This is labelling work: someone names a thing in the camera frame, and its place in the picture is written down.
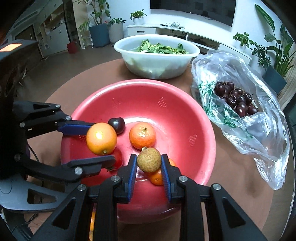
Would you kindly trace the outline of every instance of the white plant pot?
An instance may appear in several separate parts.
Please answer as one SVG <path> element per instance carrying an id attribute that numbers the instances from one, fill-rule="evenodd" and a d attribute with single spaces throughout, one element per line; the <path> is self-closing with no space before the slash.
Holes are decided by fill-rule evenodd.
<path id="1" fill-rule="evenodd" d="M 111 44 L 115 44 L 117 41 L 123 39 L 123 24 L 115 23 L 109 26 L 109 38 Z"/>
<path id="2" fill-rule="evenodd" d="M 134 25 L 143 25 L 144 24 L 144 17 L 142 18 L 133 18 Z"/>
<path id="3" fill-rule="evenodd" d="M 244 52 L 246 50 L 247 45 L 244 44 L 243 46 L 240 45 L 240 41 L 235 41 L 234 47 L 241 52 Z"/>
<path id="4" fill-rule="evenodd" d="M 260 76 L 263 76 L 263 75 L 265 74 L 265 72 L 266 72 L 266 69 L 263 68 L 263 66 L 261 66 L 261 65 L 258 63 L 258 57 L 257 57 L 257 56 L 253 56 L 253 57 L 252 57 L 252 59 L 251 59 L 250 62 L 249 62 L 249 66 L 250 66 L 253 70 L 257 71 L 257 72 L 260 74 Z"/>

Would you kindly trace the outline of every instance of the bunch of cherries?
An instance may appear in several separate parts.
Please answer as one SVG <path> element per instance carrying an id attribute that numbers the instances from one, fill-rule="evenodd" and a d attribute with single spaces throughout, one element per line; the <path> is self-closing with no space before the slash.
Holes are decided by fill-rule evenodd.
<path id="1" fill-rule="evenodd" d="M 214 93 L 225 100 L 239 117 L 250 116 L 258 112 L 252 104 L 252 95 L 240 88 L 235 88 L 232 82 L 217 82 Z"/>

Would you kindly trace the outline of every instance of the plant pot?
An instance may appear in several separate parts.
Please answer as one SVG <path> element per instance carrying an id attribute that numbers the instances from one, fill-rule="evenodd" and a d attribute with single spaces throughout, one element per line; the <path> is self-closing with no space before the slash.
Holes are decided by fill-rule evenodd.
<path id="1" fill-rule="evenodd" d="M 109 26 L 109 38 L 111 44 L 123 39 L 123 24 L 115 23 Z"/>
<path id="2" fill-rule="evenodd" d="M 240 41 L 235 41 L 235 44 L 234 44 L 234 47 L 238 50 L 238 51 L 241 51 L 241 52 L 244 52 L 247 45 L 244 44 L 243 46 L 240 45 Z"/>
<path id="3" fill-rule="evenodd" d="M 134 25 L 143 25 L 144 24 L 144 17 L 141 18 L 133 18 Z"/>
<path id="4" fill-rule="evenodd" d="M 276 92 L 276 94 L 279 94 L 287 84 L 284 78 L 272 66 L 267 68 L 263 79 L 266 84 Z"/>
<path id="5" fill-rule="evenodd" d="M 260 76 L 263 76 L 265 74 L 265 72 L 266 72 L 266 69 L 263 68 L 263 66 L 258 63 L 258 57 L 257 56 L 253 56 L 253 58 L 249 62 L 249 66 L 253 70 L 256 70 L 260 74 Z"/>
<path id="6" fill-rule="evenodd" d="M 106 23 L 89 27 L 94 47 L 104 47 L 110 43 L 108 26 Z"/>

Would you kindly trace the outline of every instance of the pink basin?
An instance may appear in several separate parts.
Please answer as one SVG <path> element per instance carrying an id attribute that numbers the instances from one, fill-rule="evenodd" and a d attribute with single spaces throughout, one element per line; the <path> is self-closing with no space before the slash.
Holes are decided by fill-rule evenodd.
<path id="1" fill-rule="evenodd" d="M 214 131 L 202 107 L 184 91 L 155 80 L 126 80 L 98 90 L 72 114 L 75 120 L 96 123 L 113 117 L 122 117 L 126 122 L 126 129 L 117 141 L 124 165 L 132 153 L 139 154 L 129 142 L 131 127 L 140 121 L 149 122 L 157 133 L 154 147 L 161 154 L 167 153 L 183 175 L 198 184 L 207 184 L 215 162 Z M 62 164 L 94 156 L 86 145 L 85 136 L 63 136 Z M 97 185 L 115 174 L 103 169 L 99 175 L 82 182 Z M 133 198 L 130 204 L 118 205 L 118 217 L 127 223 L 152 222 L 177 210 L 167 203 L 164 188 L 153 185 L 138 169 Z"/>

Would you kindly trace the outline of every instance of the blue plant pot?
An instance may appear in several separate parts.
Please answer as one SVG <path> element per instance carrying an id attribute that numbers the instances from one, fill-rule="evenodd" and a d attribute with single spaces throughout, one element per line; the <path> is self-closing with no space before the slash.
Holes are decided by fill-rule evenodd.
<path id="1" fill-rule="evenodd" d="M 266 73 L 263 75 L 263 79 L 266 84 L 276 92 L 276 94 L 279 94 L 287 84 L 284 78 L 272 66 L 267 68 Z"/>
<path id="2" fill-rule="evenodd" d="M 94 47 L 104 47 L 110 43 L 108 26 L 106 23 L 89 27 Z"/>

